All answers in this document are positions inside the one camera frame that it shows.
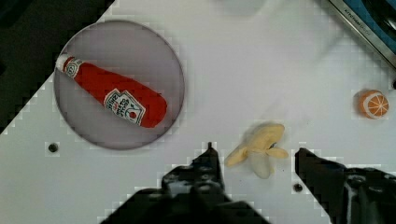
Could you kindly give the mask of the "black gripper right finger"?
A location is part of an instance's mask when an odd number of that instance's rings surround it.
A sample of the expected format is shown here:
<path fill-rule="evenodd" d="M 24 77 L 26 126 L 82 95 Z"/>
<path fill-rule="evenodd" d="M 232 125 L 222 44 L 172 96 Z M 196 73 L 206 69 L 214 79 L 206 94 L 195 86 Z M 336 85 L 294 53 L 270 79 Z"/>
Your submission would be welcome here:
<path fill-rule="evenodd" d="M 306 148 L 295 154 L 295 173 L 332 224 L 396 224 L 396 179 L 381 170 L 347 168 Z"/>

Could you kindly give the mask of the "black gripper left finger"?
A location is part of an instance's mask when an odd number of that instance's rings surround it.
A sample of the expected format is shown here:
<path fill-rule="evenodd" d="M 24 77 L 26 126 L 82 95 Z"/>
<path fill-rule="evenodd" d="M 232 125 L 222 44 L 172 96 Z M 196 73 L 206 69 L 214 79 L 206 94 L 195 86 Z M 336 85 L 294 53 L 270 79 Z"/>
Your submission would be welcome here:
<path fill-rule="evenodd" d="M 268 224 L 249 204 L 225 193 L 219 153 L 211 146 L 163 176 L 158 189 L 141 189 L 101 224 Z"/>

